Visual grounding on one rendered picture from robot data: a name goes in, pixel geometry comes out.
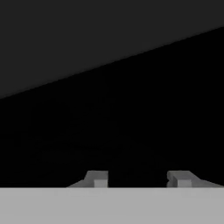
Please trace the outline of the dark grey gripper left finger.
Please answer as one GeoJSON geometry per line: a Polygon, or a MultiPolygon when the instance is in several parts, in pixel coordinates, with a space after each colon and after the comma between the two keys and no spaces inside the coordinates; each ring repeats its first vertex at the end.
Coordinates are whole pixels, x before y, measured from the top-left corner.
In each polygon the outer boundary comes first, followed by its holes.
{"type": "Polygon", "coordinates": [[[107,171],[88,171],[85,178],[70,185],[70,187],[105,187],[109,186],[109,173],[107,171]]]}

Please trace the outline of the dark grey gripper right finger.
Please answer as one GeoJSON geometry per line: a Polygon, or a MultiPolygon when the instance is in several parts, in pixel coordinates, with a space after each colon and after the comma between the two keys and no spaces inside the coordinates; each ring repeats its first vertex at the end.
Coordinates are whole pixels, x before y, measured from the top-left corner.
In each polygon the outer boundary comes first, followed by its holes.
{"type": "Polygon", "coordinates": [[[168,171],[167,179],[167,187],[223,188],[223,185],[200,179],[190,171],[168,171]]]}

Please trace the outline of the black oven door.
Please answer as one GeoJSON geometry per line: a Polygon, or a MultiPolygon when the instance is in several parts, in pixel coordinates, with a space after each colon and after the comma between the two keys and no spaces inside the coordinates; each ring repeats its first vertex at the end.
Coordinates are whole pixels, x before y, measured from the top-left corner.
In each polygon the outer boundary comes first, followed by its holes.
{"type": "Polygon", "coordinates": [[[0,98],[0,187],[224,185],[224,26],[0,98]]]}

